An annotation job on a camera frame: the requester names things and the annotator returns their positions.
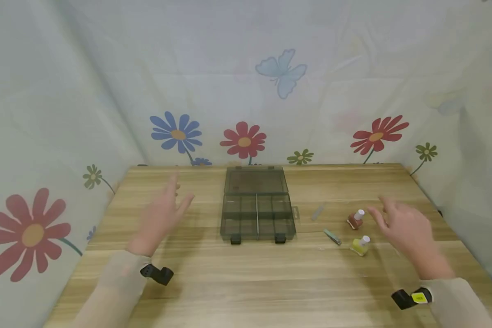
wooden table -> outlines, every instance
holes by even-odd
[[[415,272],[378,231],[369,215],[353,231],[347,215],[378,194],[413,205],[431,221],[437,243],[492,315],[492,281],[399,164],[287,166],[285,175],[300,220],[285,245],[219,235],[225,167],[132,167],[64,289],[45,327],[67,327],[114,252],[124,249],[140,211],[179,170],[179,197],[195,194],[181,227],[153,257],[174,271],[167,287],[149,281],[130,321],[132,328],[437,327],[427,306],[401,311],[390,295],[418,287]],[[316,221],[311,215],[324,210]],[[328,228],[343,244],[333,243]],[[355,237],[372,239],[367,256],[349,250]]]

beige sleeve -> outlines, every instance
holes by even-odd
[[[421,281],[430,290],[430,310],[441,328],[492,328],[492,319],[466,280]]]
[[[146,285],[140,269],[150,260],[127,251],[112,256],[71,327],[125,328]]]

flower center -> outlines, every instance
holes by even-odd
[[[239,146],[240,147],[248,147],[251,145],[251,139],[247,137],[242,137],[239,139]]]
[[[171,136],[177,140],[184,140],[186,138],[186,134],[180,130],[171,131]]]
[[[39,224],[30,225],[22,234],[22,244],[26,247],[37,245],[44,237],[44,228]]]
[[[383,137],[384,133],[383,132],[377,132],[372,135],[370,135],[370,138],[368,138],[371,142],[376,142],[379,139]]]

floral curtain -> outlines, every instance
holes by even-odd
[[[491,0],[0,1],[0,327],[131,165],[384,162],[492,275]]]

person's left hand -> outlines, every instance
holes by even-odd
[[[182,220],[184,212],[190,207],[195,196],[187,194],[180,206],[176,207],[176,190],[180,188],[180,185],[177,185],[177,176],[177,173],[170,176],[168,185],[143,210],[140,228],[129,241],[127,251],[151,257],[160,242]]]

